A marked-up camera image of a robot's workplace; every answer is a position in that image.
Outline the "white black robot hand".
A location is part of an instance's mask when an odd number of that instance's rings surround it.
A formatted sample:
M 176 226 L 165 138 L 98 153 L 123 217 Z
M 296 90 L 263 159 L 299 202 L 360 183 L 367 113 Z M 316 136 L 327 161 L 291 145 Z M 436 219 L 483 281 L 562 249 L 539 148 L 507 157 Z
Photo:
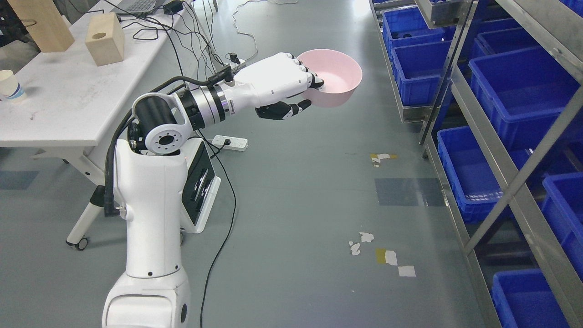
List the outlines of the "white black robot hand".
M 290 53 L 280 52 L 241 69 L 231 82 L 219 83 L 231 114 L 254 108 L 266 120 L 286 120 L 306 110 L 309 99 L 288 104 L 285 99 L 310 88 L 321 89 L 325 81 Z

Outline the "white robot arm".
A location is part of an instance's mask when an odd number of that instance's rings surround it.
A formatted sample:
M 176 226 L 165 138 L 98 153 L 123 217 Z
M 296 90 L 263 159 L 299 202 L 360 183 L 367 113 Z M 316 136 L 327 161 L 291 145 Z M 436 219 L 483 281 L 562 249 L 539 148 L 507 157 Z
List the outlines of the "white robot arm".
M 125 272 L 107 295 L 104 328 L 185 328 L 191 287 L 183 268 L 183 231 L 198 232 L 212 208 L 220 179 L 198 129 L 224 121 L 248 103 L 248 83 L 231 73 L 195 89 L 166 94 L 168 83 L 135 99 L 106 157 L 103 209 L 126 220 Z

